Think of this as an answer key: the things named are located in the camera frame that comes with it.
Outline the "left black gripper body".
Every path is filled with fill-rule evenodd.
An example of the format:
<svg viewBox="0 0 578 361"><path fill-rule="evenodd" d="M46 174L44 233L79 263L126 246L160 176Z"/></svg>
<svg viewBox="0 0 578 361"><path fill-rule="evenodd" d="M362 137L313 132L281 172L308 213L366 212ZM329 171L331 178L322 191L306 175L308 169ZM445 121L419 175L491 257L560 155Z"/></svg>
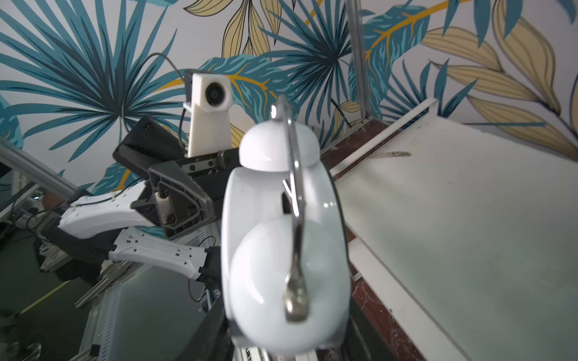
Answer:
<svg viewBox="0 0 578 361"><path fill-rule="evenodd" d="M221 219L230 173L239 166L237 148L186 158L177 137L149 116L136 123L113 157L144 180L131 209L167 237L186 236Z"/></svg>

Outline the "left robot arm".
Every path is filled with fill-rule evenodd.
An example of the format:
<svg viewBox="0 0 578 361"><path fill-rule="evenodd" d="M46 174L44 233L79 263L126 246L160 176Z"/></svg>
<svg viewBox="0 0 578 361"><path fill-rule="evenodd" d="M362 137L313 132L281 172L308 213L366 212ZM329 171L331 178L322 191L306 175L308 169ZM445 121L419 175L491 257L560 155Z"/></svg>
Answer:
<svg viewBox="0 0 578 361"><path fill-rule="evenodd" d="M143 263L217 287L221 248L179 245L176 239L221 219L228 178L240 165L238 149L218 147L186 158L177 136L145 116L113 157L140 180L121 191L77 198L42 236L84 263Z"/></svg>

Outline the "white chrome twin-bell alarm clock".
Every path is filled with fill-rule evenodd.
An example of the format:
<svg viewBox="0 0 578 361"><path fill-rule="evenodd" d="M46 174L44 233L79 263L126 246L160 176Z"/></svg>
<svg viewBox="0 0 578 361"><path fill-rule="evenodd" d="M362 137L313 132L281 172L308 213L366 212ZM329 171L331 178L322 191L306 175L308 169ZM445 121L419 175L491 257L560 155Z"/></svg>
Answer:
<svg viewBox="0 0 578 361"><path fill-rule="evenodd" d="M282 356L339 347L351 281L345 222L316 135L281 96L252 127L228 179L221 223L233 344Z"/></svg>

